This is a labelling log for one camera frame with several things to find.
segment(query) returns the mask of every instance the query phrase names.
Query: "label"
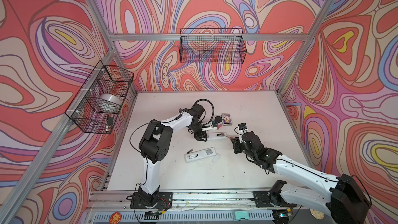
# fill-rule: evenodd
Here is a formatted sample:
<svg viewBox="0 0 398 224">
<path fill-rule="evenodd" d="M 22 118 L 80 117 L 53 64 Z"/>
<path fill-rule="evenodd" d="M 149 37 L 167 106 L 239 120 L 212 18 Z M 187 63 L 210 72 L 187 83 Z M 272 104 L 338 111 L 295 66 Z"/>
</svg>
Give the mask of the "label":
<svg viewBox="0 0 398 224">
<path fill-rule="evenodd" d="M 122 219 L 122 215 L 119 212 L 114 212 L 109 218 L 110 224 L 118 224 L 119 221 Z"/>
</svg>

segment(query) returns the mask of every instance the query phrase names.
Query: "black mounting bracket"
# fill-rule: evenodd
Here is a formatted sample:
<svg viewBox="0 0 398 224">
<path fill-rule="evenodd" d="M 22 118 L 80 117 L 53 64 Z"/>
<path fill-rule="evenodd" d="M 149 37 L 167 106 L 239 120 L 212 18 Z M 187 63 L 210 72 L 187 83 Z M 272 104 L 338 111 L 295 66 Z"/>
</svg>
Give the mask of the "black mounting bracket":
<svg viewBox="0 0 398 224">
<path fill-rule="evenodd" d="M 235 154 L 242 153 L 243 150 L 245 149 L 245 146 L 243 145 L 243 143 L 239 142 L 239 137 L 231 138 L 231 142 L 232 142 L 232 146 L 234 148 Z"/>
<path fill-rule="evenodd" d="M 172 207 L 173 192 L 158 192 L 158 196 L 159 197 L 157 199 L 157 202 L 154 202 L 154 205 L 149 206 L 150 204 L 148 204 L 148 202 L 142 198 L 140 193 L 135 192 L 131 199 L 130 208 L 131 209 L 146 209 L 146 208 L 151 208 L 154 206 L 154 208 L 157 208 L 157 209 L 164 209 L 164 208 Z"/>
<path fill-rule="evenodd" d="M 271 197 L 269 191 L 253 191 L 254 202 L 257 208 L 269 208 L 275 207 L 271 204 Z M 287 204 L 286 202 L 281 203 L 281 207 L 295 207 L 296 204 Z"/>
</svg>

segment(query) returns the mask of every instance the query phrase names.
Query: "red wire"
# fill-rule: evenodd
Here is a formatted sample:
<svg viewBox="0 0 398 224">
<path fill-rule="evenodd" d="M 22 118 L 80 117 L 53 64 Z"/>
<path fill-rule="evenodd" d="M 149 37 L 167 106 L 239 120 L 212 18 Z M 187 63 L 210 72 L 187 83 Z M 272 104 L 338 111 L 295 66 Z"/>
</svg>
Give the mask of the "red wire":
<svg viewBox="0 0 398 224">
<path fill-rule="evenodd" d="M 167 208 L 170 208 L 170 204 L 166 199 L 163 198 L 159 198 L 160 200 L 164 201 L 164 203 L 167 203 Z"/>
</svg>

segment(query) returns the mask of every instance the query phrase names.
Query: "cork coaster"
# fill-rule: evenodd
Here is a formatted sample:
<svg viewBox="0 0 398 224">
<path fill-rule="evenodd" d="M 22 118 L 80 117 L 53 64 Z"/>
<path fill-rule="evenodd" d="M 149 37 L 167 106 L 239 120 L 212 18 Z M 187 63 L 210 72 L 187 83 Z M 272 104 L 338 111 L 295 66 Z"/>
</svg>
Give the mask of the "cork coaster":
<svg viewBox="0 0 398 224">
<path fill-rule="evenodd" d="M 318 220 L 322 220 L 323 217 L 325 217 L 325 215 L 322 212 L 313 210 L 312 208 L 310 208 L 310 211 L 311 211 L 312 216 Z"/>
</svg>

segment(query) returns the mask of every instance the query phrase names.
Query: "small can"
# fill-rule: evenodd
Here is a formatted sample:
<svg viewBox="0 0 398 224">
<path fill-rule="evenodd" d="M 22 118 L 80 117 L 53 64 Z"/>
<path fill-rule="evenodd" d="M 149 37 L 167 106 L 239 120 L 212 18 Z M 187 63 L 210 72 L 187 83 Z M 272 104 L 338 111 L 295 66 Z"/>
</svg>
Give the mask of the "small can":
<svg viewBox="0 0 398 224">
<path fill-rule="evenodd" d="M 217 122 L 217 128 L 220 129 L 222 127 L 222 117 L 216 116 L 214 117 L 214 120 Z"/>
</svg>

